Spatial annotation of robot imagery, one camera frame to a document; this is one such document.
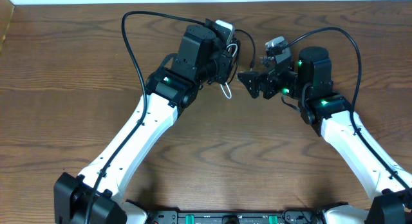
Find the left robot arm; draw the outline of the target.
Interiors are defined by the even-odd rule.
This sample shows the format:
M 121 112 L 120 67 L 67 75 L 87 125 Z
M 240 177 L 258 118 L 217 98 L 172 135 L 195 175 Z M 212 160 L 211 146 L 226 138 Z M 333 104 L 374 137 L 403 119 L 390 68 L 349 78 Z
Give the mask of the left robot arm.
M 129 120 L 77 176 L 55 182 L 56 223 L 145 223 L 148 213 L 124 200 L 127 186 L 157 140 L 205 84 L 227 85 L 238 50 L 235 28 L 222 20 L 190 21 L 177 53 L 165 56 L 143 82 Z

